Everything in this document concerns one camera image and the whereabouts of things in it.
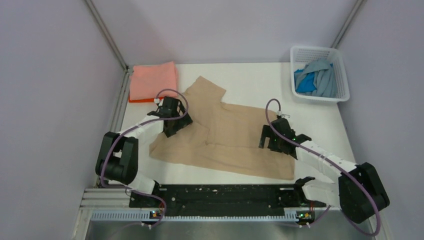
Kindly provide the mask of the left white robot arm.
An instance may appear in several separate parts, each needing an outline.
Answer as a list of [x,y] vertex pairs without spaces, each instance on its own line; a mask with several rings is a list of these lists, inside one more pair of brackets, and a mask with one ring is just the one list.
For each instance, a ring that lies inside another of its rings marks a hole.
[[141,194],[149,207],[160,202],[158,183],[139,172],[139,147],[148,146],[160,134],[167,138],[193,123],[186,98],[166,96],[154,100],[157,109],[120,132],[107,132],[100,146],[95,172],[105,188],[123,188]]

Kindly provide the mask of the beige t shirt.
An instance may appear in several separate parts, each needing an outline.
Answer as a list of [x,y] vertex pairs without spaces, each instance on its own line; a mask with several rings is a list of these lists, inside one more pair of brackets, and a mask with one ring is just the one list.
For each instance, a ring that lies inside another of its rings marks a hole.
[[167,137],[160,134],[149,146],[150,157],[237,174],[293,180],[295,160],[260,148],[263,126],[276,113],[222,101],[226,90],[200,76],[187,88],[192,123]]

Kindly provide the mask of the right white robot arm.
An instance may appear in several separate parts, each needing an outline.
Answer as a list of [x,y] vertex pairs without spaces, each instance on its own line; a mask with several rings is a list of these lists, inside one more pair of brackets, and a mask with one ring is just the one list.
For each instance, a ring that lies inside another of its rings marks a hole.
[[314,177],[297,180],[300,188],[293,192],[293,200],[299,206],[322,202],[340,208],[347,219],[360,224],[390,205],[372,164],[356,164],[324,150],[309,136],[296,135],[286,118],[278,117],[262,127],[259,147],[289,155],[331,180],[323,182]]

